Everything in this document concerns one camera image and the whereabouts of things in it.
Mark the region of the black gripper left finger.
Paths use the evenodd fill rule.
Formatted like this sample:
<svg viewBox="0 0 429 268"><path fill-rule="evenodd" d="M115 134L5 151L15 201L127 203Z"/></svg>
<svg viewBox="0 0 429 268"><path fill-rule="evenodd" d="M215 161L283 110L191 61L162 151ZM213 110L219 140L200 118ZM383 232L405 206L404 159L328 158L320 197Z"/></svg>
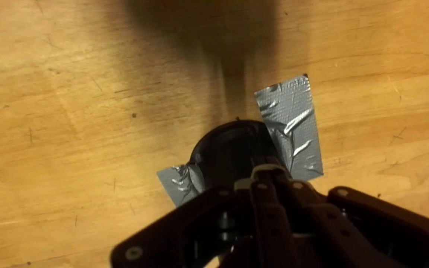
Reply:
<svg viewBox="0 0 429 268"><path fill-rule="evenodd" d="M203 268L250 228L249 195L215 188L116 244L110 268Z"/></svg>

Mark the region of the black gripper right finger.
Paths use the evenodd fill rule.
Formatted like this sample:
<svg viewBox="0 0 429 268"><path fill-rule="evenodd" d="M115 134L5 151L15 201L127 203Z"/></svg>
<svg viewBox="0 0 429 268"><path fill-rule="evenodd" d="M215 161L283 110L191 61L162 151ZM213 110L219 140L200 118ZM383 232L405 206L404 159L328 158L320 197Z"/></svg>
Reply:
<svg viewBox="0 0 429 268"><path fill-rule="evenodd" d="M279 165L249 188L262 268L429 268L429 219L346 186L326 195Z"/></svg>

